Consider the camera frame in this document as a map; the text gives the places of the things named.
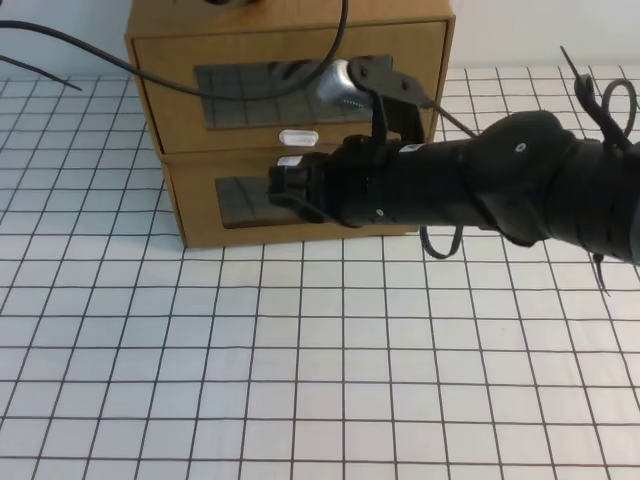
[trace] cardboard drawer unit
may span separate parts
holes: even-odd
[[[454,16],[447,0],[350,0],[336,58],[374,56],[440,98]],[[217,7],[204,0],[134,0],[127,32],[132,63],[174,82],[226,96],[256,96],[305,77],[327,54],[340,0],[260,0]],[[138,80],[185,245],[397,234],[401,227],[313,225],[267,201],[267,172],[284,156],[331,152],[369,134],[370,113],[320,103],[315,85],[258,102],[203,100]],[[423,113],[432,136],[432,112]],[[313,130],[313,148],[285,146],[286,129]]]

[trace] black cable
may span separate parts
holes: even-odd
[[[344,31],[347,26],[347,16],[349,14],[349,1],[342,0],[342,11],[340,13],[340,23],[338,24],[338,31],[336,33],[335,39],[333,40],[333,45],[329,49],[329,53],[324,57],[324,59],[320,62],[320,64],[305,78],[300,80],[299,82],[289,85],[288,87],[284,87],[279,91],[274,93],[268,93],[264,95],[256,95],[253,97],[227,97],[224,95],[214,95],[208,92],[201,92],[193,87],[189,87],[187,85],[182,85],[180,83],[172,82],[171,80],[167,80],[166,78],[160,77],[154,73],[147,72],[145,70],[141,70],[137,67],[134,67],[130,63],[127,63],[123,60],[120,60],[113,55],[100,50],[93,45],[88,44],[78,38],[72,37],[71,35],[67,35],[66,33],[62,33],[58,30],[54,30],[53,28],[45,27],[43,25],[38,25],[35,23],[29,22],[21,22],[18,20],[0,20],[0,29],[15,29],[15,30],[26,30],[29,32],[35,32],[42,35],[46,35],[48,37],[53,37],[63,42],[66,42],[74,47],[80,48],[85,52],[88,52],[96,57],[101,58],[102,60],[115,65],[118,68],[126,70],[127,72],[136,75],[144,80],[155,83],[157,85],[161,85],[163,87],[169,88],[171,90],[175,90],[177,92],[186,93],[188,95],[195,95],[197,97],[206,98],[209,100],[224,100],[224,101],[232,101],[232,102],[255,102],[262,100],[272,100],[274,98],[284,97],[291,93],[297,92],[298,90],[302,90],[311,84],[314,80],[316,80],[320,75],[324,73],[324,71],[331,65],[333,62],[333,58],[335,57],[340,44],[342,43],[342,37],[344,36]]]
[[[458,127],[459,130],[469,135],[469,137],[474,138],[478,135],[473,132],[469,127],[467,127],[464,123],[458,120],[456,117],[447,112],[444,108],[438,105],[436,102],[427,97],[427,100],[421,105],[422,108],[433,108],[436,112],[438,112],[442,117],[449,120],[454,126]]]
[[[629,102],[631,103],[629,119],[627,120],[627,126],[624,129],[624,136],[629,137],[633,131],[633,126],[636,123],[636,114],[638,110],[638,93],[636,92],[636,88],[633,86],[633,83],[626,78],[619,78],[607,85],[607,88],[602,93],[602,109],[607,115],[611,116],[609,105],[611,104],[611,97],[613,97],[613,93],[618,87],[623,87],[627,91],[629,94]]]

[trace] wire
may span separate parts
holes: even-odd
[[[255,102],[262,100],[272,100],[274,98],[284,97],[291,93],[297,92],[298,90],[302,90],[303,88],[310,85],[314,80],[316,80],[320,75],[324,73],[324,71],[331,65],[333,58],[335,57],[340,44],[342,43],[342,37],[344,36],[344,32],[347,26],[347,17],[349,15],[349,0],[342,0],[342,11],[340,13],[340,23],[338,24],[338,31],[333,40],[333,45],[329,49],[329,52],[324,57],[324,59],[318,64],[318,66],[305,78],[300,80],[299,82],[289,85],[288,87],[284,87],[279,91],[268,93],[264,95],[256,95],[252,97],[228,97],[224,95],[215,95],[209,92],[202,92],[198,89],[190,87],[188,85],[183,85],[180,83],[172,82],[166,78],[163,78],[159,75],[156,75],[151,72],[147,72],[145,70],[141,70],[130,63],[127,63],[119,58],[100,50],[93,45],[84,42],[78,38],[72,37],[71,35],[67,35],[66,33],[60,32],[58,30],[54,30],[53,28],[45,27],[43,25],[38,25],[35,23],[29,22],[21,22],[18,20],[0,20],[0,29],[14,29],[14,30],[26,30],[29,32],[39,33],[41,35],[46,35],[48,37],[53,37],[63,42],[66,42],[74,47],[77,47],[85,52],[88,52],[92,55],[95,55],[102,60],[115,65],[122,70],[126,70],[127,72],[136,75],[144,80],[155,83],[162,87],[169,88],[171,90],[175,90],[176,92],[186,93],[188,95],[194,95],[197,97],[206,98],[209,100],[224,100],[231,102]]]
[[[623,87],[629,94],[629,119],[627,120],[627,125],[624,129],[624,136],[629,137],[633,131],[633,126],[636,123],[636,114],[638,110],[638,93],[636,92],[636,88],[633,83],[626,78],[619,78],[607,85],[607,88],[605,88],[602,93],[602,109],[607,115],[611,116],[609,105],[611,104],[611,97],[613,97],[613,93],[618,87]]]
[[[449,120],[453,125],[455,125],[456,127],[458,127],[461,131],[463,131],[464,133],[466,133],[467,135],[469,135],[469,137],[471,138],[475,138],[478,135],[473,132],[469,127],[467,127],[464,123],[462,123],[460,120],[458,120],[456,117],[454,117],[453,115],[451,115],[449,112],[447,112],[444,108],[442,108],[440,105],[438,105],[436,102],[434,102],[433,100],[429,99],[424,105],[423,108],[433,108],[436,112],[438,112],[442,117],[446,118],[447,120]]]
[[[62,85],[73,88],[74,90],[82,91],[82,89],[66,80],[63,80],[60,77],[56,77],[55,75],[46,72],[40,68],[34,67],[33,65],[29,65],[28,63],[19,62],[18,60],[14,60],[13,58],[5,57],[4,55],[0,55],[0,62],[6,62],[11,65],[14,65],[18,68],[24,68],[25,70],[29,70],[30,72],[37,73],[38,75],[42,75],[43,77],[48,78],[49,80],[53,80],[54,82],[61,83]]]

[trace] white wall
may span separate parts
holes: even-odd
[[[639,0],[450,1],[458,15],[456,66],[556,64],[562,61],[560,44],[581,63],[640,64]],[[126,58],[130,3],[4,0],[0,18],[42,23]],[[73,47],[26,32],[0,32],[0,54],[58,73],[113,71]],[[7,74],[16,70],[0,64],[0,75]]]

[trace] black zip tie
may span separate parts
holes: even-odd
[[[602,261],[604,260],[604,255],[602,255],[601,253],[594,253],[592,258],[593,263],[596,266],[596,278],[598,280],[598,287],[600,288],[600,290],[606,293],[608,297],[611,297],[611,294],[607,290],[607,286],[604,284],[604,275],[602,275]]]

